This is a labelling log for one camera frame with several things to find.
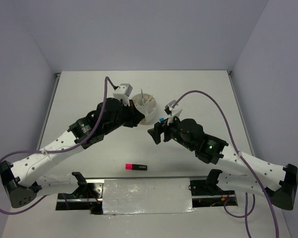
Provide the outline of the pink capped black highlighter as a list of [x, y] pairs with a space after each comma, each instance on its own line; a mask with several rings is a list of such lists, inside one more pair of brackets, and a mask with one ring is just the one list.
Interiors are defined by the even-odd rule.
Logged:
[[125, 169], [126, 170], [135, 170], [135, 171], [147, 171], [148, 167], [147, 167], [147, 165], [126, 164]]

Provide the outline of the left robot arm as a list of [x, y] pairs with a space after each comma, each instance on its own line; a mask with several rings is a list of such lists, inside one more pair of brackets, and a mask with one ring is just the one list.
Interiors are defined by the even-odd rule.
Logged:
[[30, 152], [26, 158], [13, 163], [0, 162], [1, 182], [12, 208], [21, 208], [38, 196], [55, 193], [73, 194], [77, 198], [85, 196], [90, 188], [80, 172], [63, 176], [46, 173], [65, 159], [102, 141], [119, 127], [136, 127], [145, 116], [133, 101], [129, 103], [124, 105], [118, 99], [108, 98], [38, 152]]

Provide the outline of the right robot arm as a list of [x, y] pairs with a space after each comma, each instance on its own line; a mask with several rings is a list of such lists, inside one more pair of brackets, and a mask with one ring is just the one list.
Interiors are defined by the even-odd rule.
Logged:
[[206, 134], [194, 119], [174, 118], [157, 122], [148, 130], [155, 144], [174, 140], [194, 152], [206, 164], [213, 164], [203, 185], [196, 182], [194, 190], [204, 189], [211, 194], [219, 191], [239, 191], [267, 196], [271, 203], [283, 210], [293, 210], [298, 187], [298, 168], [263, 161], [244, 152], [237, 152], [232, 145]]

